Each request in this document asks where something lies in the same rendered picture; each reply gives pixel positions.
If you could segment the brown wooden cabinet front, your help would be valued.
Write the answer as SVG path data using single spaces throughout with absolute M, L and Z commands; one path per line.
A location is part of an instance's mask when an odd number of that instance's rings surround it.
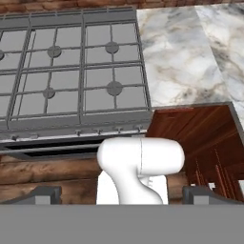
M 180 204 L 182 189 L 191 185 L 244 202 L 244 132 L 232 104 L 156 110 L 146 135 L 183 147 L 183 169 L 167 177 L 172 204 Z

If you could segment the white rounded object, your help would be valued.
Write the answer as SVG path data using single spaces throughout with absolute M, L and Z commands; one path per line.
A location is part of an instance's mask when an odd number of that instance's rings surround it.
M 120 205 L 162 205 L 161 196 L 139 177 L 179 173 L 184 166 L 182 146 L 156 137 L 115 137 L 99 146 L 97 162 L 117 191 Z

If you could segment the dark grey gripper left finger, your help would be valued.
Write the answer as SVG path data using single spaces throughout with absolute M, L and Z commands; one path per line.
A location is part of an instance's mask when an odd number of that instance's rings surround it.
M 38 186 L 29 193 L 1 202 L 1 205 L 57 205 L 61 203 L 60 186 Z

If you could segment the grey gas hob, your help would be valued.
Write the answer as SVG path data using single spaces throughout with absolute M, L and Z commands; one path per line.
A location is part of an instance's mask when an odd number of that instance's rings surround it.
M 0 140 L 143 133 L 151 113 L 135 9 L 0 14 Z

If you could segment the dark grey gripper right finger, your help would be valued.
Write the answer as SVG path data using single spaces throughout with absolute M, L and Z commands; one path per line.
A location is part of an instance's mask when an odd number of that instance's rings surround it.
M 226 198 L 202 186 L 185 186 L 182 203 L 187 205 L 243 205 L 243 202 Z

